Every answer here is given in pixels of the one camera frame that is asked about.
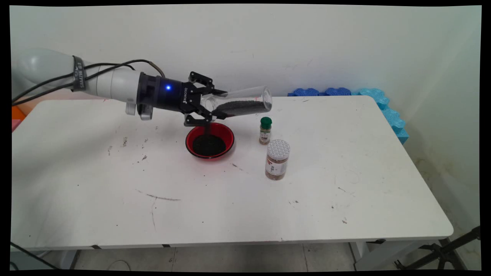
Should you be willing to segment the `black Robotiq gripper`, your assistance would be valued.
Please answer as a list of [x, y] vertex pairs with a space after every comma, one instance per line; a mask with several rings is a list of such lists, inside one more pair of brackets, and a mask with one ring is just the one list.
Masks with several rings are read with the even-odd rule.
[[[191, 71], [188, 82], [171, 80], [161, 76], [140, 74], [137, 86], [136, 108], [138, 113], [152, 113], [154, 108], [181, 112], [185, 115], [186, 127], [204, 126], [216, 119], [226, 119], [227, 114], [221, 111], [209, 111], [199, 101], [199, 95], [217, 95], [225, 97], [228, 92], [215, 89], [213, 80], [202, 74]], [[196, 113], [203, 118], [196, 119]]]

